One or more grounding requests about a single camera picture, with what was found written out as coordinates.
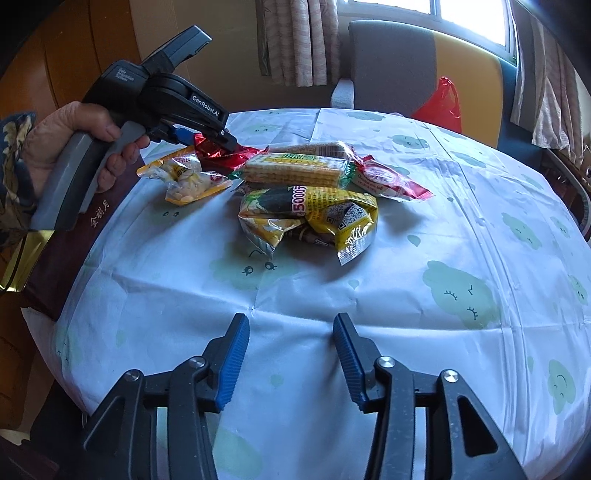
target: chair backrest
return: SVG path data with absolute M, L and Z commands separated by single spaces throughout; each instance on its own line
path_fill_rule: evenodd
M 355 108 L 411 116 L 446 76 L 456 86 L 467 137 L 539 166 L 531 133 L 510 120 L 514 65 L 450 35 L 397 22 L 352 21 L 349 37 Z

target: transparent plastic wrapper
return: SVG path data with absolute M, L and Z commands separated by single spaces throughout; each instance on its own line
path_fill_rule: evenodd
M 269 152 L 300 153 L 304 155 L 317 155 L 319 157 L 342 158 L 351 162 L 359 160 L 359 156 L 355 153 L 353 147 L 341 141 L 291 145 L 289 147 L 270 147 Z
M 345 188 L 355 173 L 355 163 L 334 157 L 300 153 L 260 153 L 248 160 L 235 176 L 248 183 L 274 186 Z
M 224 175 L 202 171 L 194 147 L 186 147 L 140 167 L 138 177 L 162 180 L 167 184 L 166 201 L 186 205 L 213 195 L 232 185 Z
M 373 156 L 360 157 L 353 147 L 345 142 L 293 145 L 272 148 L 271 151 L 320 155 L 346 160 L 350 165 L 353 165 L 349 168 L 350 182 L 376 197 L 390 198 L 399 202 L 416 202 L 427 200 L 433 196 L 431 191 L 406 175 L 377 162 Z

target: snack package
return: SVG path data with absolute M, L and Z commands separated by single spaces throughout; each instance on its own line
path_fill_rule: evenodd
M 228 153 L 219 145 L 207 140 L 202 134 L 194 136 L 195 151 L 206 170 L 216 171 L 222 175 L 230 175 L 242 167 L 247 160 L 258 155 L 262 151 L 254 147 L 243 147 L 238 145 L 233 153 Z
M 159 179 L 167 184 L 166 201 L 186 205 L 232 185 L 219 173 L 202 171 L 194 147 L 186 147 L 140 167 L 138 177 Z
M 248 160 L 235 176 L 248 183 L 274 186 L 346 187 L 354 163 L 342 158 L 299 153 L 260 153 Z
M 376 197 L 386 197 L 399 202 L 416 202 L 427 200 L 433 196 L 431 191 L 412 181 L 406 175 L 378 163 L 373 156 L 367 155 L 361 158 L 351 145 L 341 141 L 275 147 L 269 151 L 320 155 L 348 160 L 355 165 L 352 169 L 351 183 Z
M 290 232 L 309 243 L 334 246 L 344 265 L 374 240 L 378 203 L 367 193 L 328 187 L 264 189 L 245 195 L 238 218 L 247 237 L 269 257 Z
M 318 157 L 342 158 L 351 162 L 359 159 L 355 150 L 345 142 L 311 143 L 302 145 L 290 145 L 289 147 L 270 147 L 269 152 L 274 153 L 301 153 L 304 155 L 316 155 Z
M 361 158 L 351 181 L 376 197 L 386 197 L 399 202 L 415 202 L 433 197 L 430 190 L 406 175 L 376 162 L 371 155 Z

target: metal pivot screw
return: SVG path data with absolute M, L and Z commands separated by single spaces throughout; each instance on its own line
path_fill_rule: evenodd
M 206 361 L 202 356 L 194 356 L 189 359 L 189 365 L 193 368 L 203 368 L 205 363 Z
M 455 370 L 445 370 L 443 379 L 449 383 L 456 383 L 460 379 L 460 375 Z
M 392 368 L 394 365 L 396 365 L 396 360 L 394 360 L 394 358 L 391 356 L 385 355 L 378 358 L 378 363 L 381 367 Z
M 127 372 L 123 374 L 123 378 L 128 382 L 135 382 L 139 378 L 139 374 L 139 370 L 127 370 Z

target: finger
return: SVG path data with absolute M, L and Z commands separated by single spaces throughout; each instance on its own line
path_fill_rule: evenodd
M 121 156 L 127 163 L 135 163 L 139 157 L 139 147 L 136 145 L 135 142 L 128 143 L 126 146 L 123 147 L 123 150 L 121 151 Z
M 150 144 L 150 138 L 148 135 L 142 135 L 135 141 L 135 144 L 138 148 L 146 148 Z
M 112 142 L 121 136 L 121 130 L 115 125 L 109 111 L 94 103 L 68 103 L 57 113 L 60 120 L 72 132 L 82 130 L 105 142 Z
M 99 173 L 98 183 L 97 193 L 105 192 L 115 185 L 115 176 L 109 170 L 103 168 Z
M 117 153 L 110 155 L 109 158 L 107 158 L 107 163 L 105 165 L 106 169 L 115 177 L 118 177 L 125 171 L 125 166 L 126 162 L 124 158 Z

